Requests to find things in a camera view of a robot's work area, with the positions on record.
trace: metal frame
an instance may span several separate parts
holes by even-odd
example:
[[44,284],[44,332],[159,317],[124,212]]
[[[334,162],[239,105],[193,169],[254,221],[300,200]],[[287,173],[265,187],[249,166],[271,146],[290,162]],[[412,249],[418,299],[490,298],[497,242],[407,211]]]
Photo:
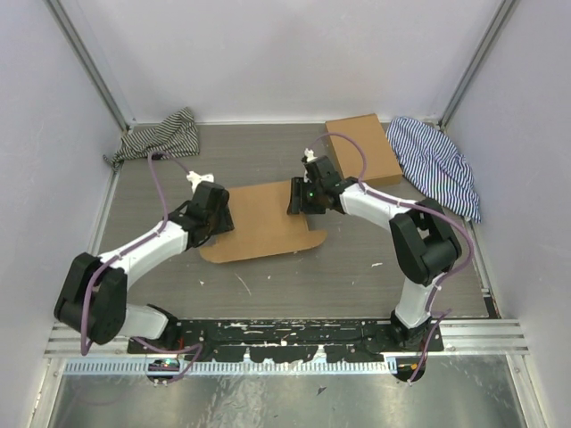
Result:
[[509,17],[516,9],[518,3],[519,0],[502,0],[498,10],[493,16],[490,26],[485,31],[484,37],[482,38],[480,45],[477,47],[476,53],[472,57],[468,68],[456,86],[456,90],[454,91],[448,106],[444,110],[443,118],[438,122],[441,130],[446,129],[450,123],[452,116],[458,109],[458,106],[464,98],[470,84],[474,80],[476,73],[482,68],[484,60],[492,50],[495,41],[498,39],[498,35],[504,29]]
[[84,44],[82,38],[79,36],[79,33],[76,31],[75,26],[71,22],[68,13],[59,0],[44,0],[44,2],[60,26],[63,35],[70,42],[71,49],[73,49],[73,52],[75,52],[75,54],[78,56],[79,62],[81,62],[81,65],[86,71],[86,74],[95,85],[97,93],[101,96],[103,103],[107,106],[107,109],[117,124],[120,126],[120,128],[123,131],[127,131],[129,129],[129,124],[132,121],[131,115],[129,114],[126,116],[124,112],[126,107],[123,107],[123,109],[119,107],[119,104],[113,97],[111,90],[109,89],[105,79],[102,76],[102,73],[95,65],[92,55],[87,50],[86,45]]

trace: gray tabletop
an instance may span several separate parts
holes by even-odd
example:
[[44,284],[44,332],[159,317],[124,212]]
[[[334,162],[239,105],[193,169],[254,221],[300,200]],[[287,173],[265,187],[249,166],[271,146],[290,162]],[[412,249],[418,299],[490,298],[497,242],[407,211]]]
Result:
[[[213,173],[225,187],[288,180],[303,173],[303,148],[323,131],[320,124],[202,126],[201,154],[182,161],[199,174]],[[155,164],[173,210],[191,197],[189,184],[172,162]],[[382,190],[422,198],[405,180]],[[263,212],[263,201],[259,210]],[[160,219],[146,160],[127,161],[101,251],[133,240]],[[129,302],[152,303],[177,317],[388,317],[404,280],[389,233],[335,212],[312,216],[309,222],[310,228],[328,231],[316,249],[219,265],[190,250],[141,278],[131,288]],[[473,267],[444,283],[434,310],[447,308],[454,317],[487,316]]]

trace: cardboard flap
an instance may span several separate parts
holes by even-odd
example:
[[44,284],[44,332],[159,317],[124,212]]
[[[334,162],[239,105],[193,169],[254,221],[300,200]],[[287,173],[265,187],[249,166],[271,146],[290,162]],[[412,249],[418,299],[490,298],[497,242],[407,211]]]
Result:
[[326,230],[310,231],[305,215],[286,214],[290,190],[289,181],[228,189],[235,230],[216,236],[214,245],[201,247],[203,259],[225,263],[321,245]]

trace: white panel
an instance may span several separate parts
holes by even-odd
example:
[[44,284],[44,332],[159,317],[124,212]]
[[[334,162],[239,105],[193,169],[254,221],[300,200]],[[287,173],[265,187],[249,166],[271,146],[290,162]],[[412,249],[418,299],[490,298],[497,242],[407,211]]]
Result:
[[478,237],[557,426],[569,426],[571,4],[521,2],[450,125],[482,198]]
[[62,0],[139,122],[439,119],[499,0]]
[[87,248],[119,129],[43,2],[0,13],[0,425],[21,427],[71,259]]

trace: striped cloth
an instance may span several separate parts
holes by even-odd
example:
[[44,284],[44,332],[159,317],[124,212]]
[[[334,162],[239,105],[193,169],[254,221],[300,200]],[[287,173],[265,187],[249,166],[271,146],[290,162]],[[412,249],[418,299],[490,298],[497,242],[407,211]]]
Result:
[[402,173],[420,192],[480,222],[472,170],[448,136],[411,118],[394,119],[386,135]]
[[157,127],[123,136],[121,148],[111,159],[105,155],[103,159],[118,171],[123,161],[146,158],[154,151],[168,152],[176,158],[199,153],[194,116],[188,107],[171,114]]

